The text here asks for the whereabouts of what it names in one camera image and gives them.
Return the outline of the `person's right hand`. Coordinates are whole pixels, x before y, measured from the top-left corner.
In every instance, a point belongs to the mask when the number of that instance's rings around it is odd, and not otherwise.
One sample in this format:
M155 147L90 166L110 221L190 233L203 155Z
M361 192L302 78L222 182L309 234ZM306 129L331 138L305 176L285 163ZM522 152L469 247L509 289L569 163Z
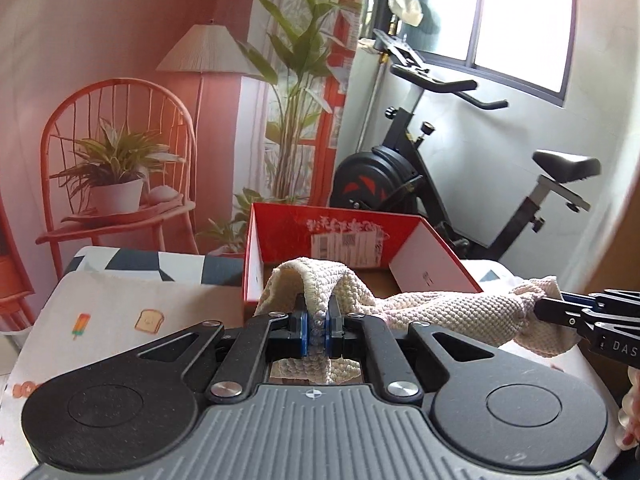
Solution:
M618 412L620 426L618 426L616 434L616 444L623 451L639 445L640 391L638 368L628 367L628 378L631 387L624 395L622 408Z

